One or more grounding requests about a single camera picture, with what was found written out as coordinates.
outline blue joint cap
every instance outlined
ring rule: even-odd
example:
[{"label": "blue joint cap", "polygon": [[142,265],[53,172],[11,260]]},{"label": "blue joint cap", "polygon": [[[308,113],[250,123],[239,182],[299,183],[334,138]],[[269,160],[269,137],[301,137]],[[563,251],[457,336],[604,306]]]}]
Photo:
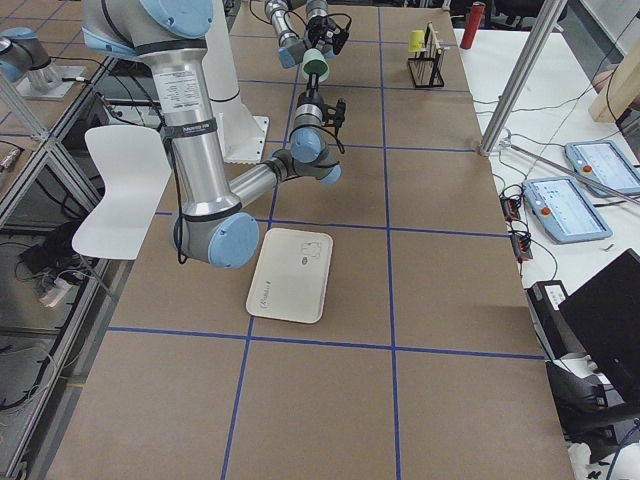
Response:
[{"label": "blue joint cap", "polygon": [[338,180],[340,180],[341,176],[342,176],[342,167],[340,167],[340,165],[336,165],[331,169],[331,171],[329,172],[329,175],[320,179],[320,183],[327,186],[333,185]]},{"label": "blue joint cap", "polygon": [[291,155],[302,163],[314,162],[324,149],[324,142],[311,128],[301,128],[291,137]]},{"label": "blue joint cap", "polygon": [[209,242],[209,263],[220,268],[240,268],[253,256],[260,242],[260,228],[248,213],[225,219]]},{"label": "blue joint cap", "polygon": [[278,48],[278,58],[280,59],[280,65],[282,68],[291,68],[296,66],[296,60],[293,58],[289,50],[285,47]]},{"label": "blue joint cap", "polygon": [[38,38],[36,33],[27,27],[9,28],[0,32],[0,37],[7,37],[9,40],[33,40]]},{"label": "blue joint cap", "polygon": [[4,73],[11,83],[17,82],[22,76],[22,72],[15,65],[0,60],[0,72]]},{"label": "blue joint cap", "polygon": [[200,38],[213,23],[211,0],[140,0],[158,25],[183,38]]},{"label": "blue joint cap", "polygon": [[82,27],[82,33],[84,35],[85,45],[91,50],[104,53],[110,57],[122,58],[123,60],[131,60],[134,62],[138,61],[138,54],[126,45],[96,35],[84,27]]}]

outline tablet screen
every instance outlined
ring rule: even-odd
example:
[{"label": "tablet screen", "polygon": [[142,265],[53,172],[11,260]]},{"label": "tablet screen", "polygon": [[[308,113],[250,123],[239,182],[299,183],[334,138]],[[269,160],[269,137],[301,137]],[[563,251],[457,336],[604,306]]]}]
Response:
[{"label": "tablet screen", "polygon": [[576,150],[593,168],[600,182],[616,190],[638,188],[640,182],[608,143],[575,145]]},{"label": "tablet screen", "polygon": [[534,185],[565,235],[582,235],[605,230],[569,181],[548,180]]}]

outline aluminum pole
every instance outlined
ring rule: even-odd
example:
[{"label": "aluminum pole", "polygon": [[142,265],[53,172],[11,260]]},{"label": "aluminum pole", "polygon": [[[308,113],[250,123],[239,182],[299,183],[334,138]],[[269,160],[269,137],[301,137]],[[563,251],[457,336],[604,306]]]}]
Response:
[{"label": "aluminum pole", "polygon": [[562,13],[562,9],[567,4],[567,0],[546,0],[540,9],[540,14],[536,20],[527,42],[522,48],[516,66],[511,72],[504,92],[496,106],[496,110],[489,121],[489,125],[484,132],[480,143],[480,155],[489,156],[491,150],[498,141],[500,132],[507,123],[511,110],[515,105],[520,92],[529,78],[529,74],[540,56],[553,27]]}]

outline white plastic tray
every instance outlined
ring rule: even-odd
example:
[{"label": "white plastic tray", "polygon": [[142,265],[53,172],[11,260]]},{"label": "white plastic tray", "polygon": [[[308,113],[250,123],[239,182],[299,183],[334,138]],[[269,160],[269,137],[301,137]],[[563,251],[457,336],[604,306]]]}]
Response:
[{"label": "white plastic tray", "polygon": [[273,228],[264,237],[247,311],[257,317],[316,323],[322,317],[333,239]]}]

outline white plastic chair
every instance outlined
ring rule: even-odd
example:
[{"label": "white plastic chair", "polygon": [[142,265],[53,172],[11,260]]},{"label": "white plastic chair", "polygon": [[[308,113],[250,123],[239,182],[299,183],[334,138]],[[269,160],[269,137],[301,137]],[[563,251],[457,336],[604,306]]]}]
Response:
[{"label": "white plastic chair", "polygon": [[89,257],[134,260],[171,174],[160,135],[111,125],[89,130],[85,139],[105,194],[74,235],[73,249]]}]

